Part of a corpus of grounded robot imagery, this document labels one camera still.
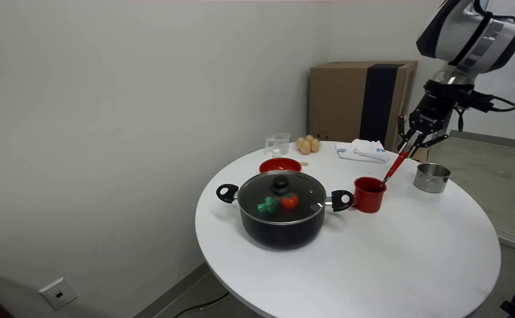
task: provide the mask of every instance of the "plastic measuring cup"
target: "plastic measuring cup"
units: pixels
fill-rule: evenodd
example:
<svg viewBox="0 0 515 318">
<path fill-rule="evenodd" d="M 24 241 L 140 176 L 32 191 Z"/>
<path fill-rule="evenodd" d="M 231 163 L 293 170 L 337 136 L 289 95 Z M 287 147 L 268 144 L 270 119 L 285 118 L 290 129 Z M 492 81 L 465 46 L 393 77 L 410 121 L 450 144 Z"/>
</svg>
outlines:
<svg viewBox="0 0 515 318">
<path fill-rule="evenodd" d="M 289 152 L 289 138 L 291 137 L 290 133 L 274 133 L 271 137 L 267 137 L 265 139 L 265 149 L 264 152 L 273 151 L 273 149 L 279 149 L 281 151 L 281 155 L 286 155 Z"/>
</svg>

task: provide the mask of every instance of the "glass pot lid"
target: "glass pot lid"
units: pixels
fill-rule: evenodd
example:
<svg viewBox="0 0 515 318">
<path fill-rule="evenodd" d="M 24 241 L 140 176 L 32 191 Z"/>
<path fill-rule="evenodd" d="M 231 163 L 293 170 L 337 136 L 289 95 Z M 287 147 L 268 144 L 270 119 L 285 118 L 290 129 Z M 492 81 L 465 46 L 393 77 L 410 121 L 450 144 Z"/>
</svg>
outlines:
<svg viewBox="0 0 515 318">
<path fill-rule="evenodd" d="M 237 200 L 241 209 L 254 219 L 290 223 L 318 213 L 326 203 L 326 190 L 310 175 L 269 171 L 243 184 Z"/>
</svg>

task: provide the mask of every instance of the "lid rim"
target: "lid rim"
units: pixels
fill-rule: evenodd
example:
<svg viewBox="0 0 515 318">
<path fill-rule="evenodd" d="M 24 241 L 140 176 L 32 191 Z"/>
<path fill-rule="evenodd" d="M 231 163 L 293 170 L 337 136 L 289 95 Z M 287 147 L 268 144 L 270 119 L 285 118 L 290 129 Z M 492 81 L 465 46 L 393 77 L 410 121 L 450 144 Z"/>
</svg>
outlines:
<svg viewBox="0 0 515 318">
<path fill-rule="evenodd" d="M 294 220 L 294 221 L 288 221 L 288 222 L 266 221 L 266 220 L 263 220 L 263 219 L 258 219 L 257 217 L 252 216 L 251 214 L 249 214 L 246 210 L 244 210 L 241 207 L 241 203 L 240 203 L 240 198 L 242 197 L 241 193 L 243 193 L 243 191 L 247 187 L 247 185 L 249 185 L 250 183 L 252 183 L 256 179 L 264 178 L 264 177 L 266 177 L 268 175 L 276 175 L 276 174 L 279 174 L 279 175 L 286 175 L 286 174 L 298 175 L 298 176 L 304 177 L 305 179 L 308 179 L 308 180 L 316 183 L 318 185 L 318 187 L 320 187 L 320 189 L 322 189 L 322 194 L 324 196 L 324 203 L 322 203 L 322 207 L 320 209 L 318 209 L 318 211 L 314 212 L 312 215 L 309 215 L 309 216 L 307 216 L 307 217 L 305 217 L 303 219 Z M 237 205 L 239 206 L 240 211 L 242 211 L 242 213 L 244 213 L 245 215 L 249 216 L 252 220 L 255 220 L 257 222 L 260 222 L 260 223 L 263 223 L 263 224 L 269 224 L 269 225 L 279 225 L 279 226 L 294 225 L 294 224 L 302 223 L 302 222 L 308 221 L 309 219 L 312 219 L 313 217 L 318 215 L 320 212 L 322 212 L 323 209 L 326 208 L 326 198 L 327 198 L 326 189 L 324 189 L 324 186 L 322 185 L 322 183 L 320 183 L 320 181 L 316 180 L 311 175 L 308 175 L 306 173 L 302 173 L 300 171 L 293 171 L 293 170 L 272 170 L 272 171 L 267 171 L 267 172 L 264 172 L 264 173 L 260 173 L 260 174 L 254 175 L 249 180 L 247 180 L 243 185 L 241 185 L 240 189 L 237 191 Z"/>
</svg>

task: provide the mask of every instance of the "tomato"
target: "tomato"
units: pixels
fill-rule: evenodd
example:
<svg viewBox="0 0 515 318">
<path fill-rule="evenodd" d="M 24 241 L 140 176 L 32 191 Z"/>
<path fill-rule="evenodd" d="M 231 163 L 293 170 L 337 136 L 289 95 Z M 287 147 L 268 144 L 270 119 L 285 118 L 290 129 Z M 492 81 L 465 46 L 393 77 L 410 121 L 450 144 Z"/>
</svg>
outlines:
<svg viewBox="0 0 515 318">
<path fill-rule="evenodd" d="M 292 210 L 298 205 L 298 197 L 294 193 L 289 193 L 281 198 L 281 207 Z"/>
</svg>

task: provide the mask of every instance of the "red mug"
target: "red mug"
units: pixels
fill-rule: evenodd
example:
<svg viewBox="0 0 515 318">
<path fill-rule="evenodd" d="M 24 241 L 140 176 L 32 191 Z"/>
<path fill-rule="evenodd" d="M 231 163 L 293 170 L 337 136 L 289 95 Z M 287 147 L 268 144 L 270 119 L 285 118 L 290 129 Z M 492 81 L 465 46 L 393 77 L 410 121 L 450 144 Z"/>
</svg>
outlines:
<svg viewBox="0 0 515 318">
<path fill-rule="evenodd" d="M 354 181 L 356 191 L 353 194 L 353 206 L 365 213 L 375 213 L 381 208 L 383 193 L 387 186 L 372 177 L 360 177 Z"/>
</svg>

